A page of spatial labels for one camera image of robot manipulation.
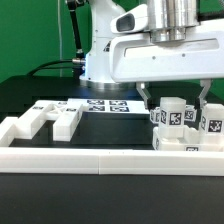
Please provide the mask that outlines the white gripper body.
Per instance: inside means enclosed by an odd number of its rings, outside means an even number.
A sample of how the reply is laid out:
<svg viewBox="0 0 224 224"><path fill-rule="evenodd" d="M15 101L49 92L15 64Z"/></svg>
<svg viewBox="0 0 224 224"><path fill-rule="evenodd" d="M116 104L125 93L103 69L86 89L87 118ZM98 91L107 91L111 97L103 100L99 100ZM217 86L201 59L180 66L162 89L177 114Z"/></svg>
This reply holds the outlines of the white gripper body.
<svg viewBox="0 0 224 224"><path fill-rule="evenodd" d="M224 77L224 10L143 3L113 19L109 65L116 82Z"/></svg>

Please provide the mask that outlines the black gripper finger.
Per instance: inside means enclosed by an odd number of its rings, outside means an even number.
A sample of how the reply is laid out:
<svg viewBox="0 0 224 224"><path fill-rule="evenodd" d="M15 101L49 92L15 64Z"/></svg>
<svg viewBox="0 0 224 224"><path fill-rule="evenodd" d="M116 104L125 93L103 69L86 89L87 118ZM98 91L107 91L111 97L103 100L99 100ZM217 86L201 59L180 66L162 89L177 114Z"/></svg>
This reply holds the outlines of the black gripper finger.
<svg viewBox="0 0 224 224"><path fill-rule="evenodd" d="M136 89L144 101L145 108L149 109L149 100L151 95L147 89L147 85L144 82L138 82L136 84Z"/></svg>
<svg viewBox="0 0 224 224"><path fill-rule="evenodd" d="M211 79L202 79L200 81L200 87L202 88L201 93L195 100L195 108L196 109L202 109L207 101L206 101L206 96L211 88L212 85L212 80Z"/></svg>

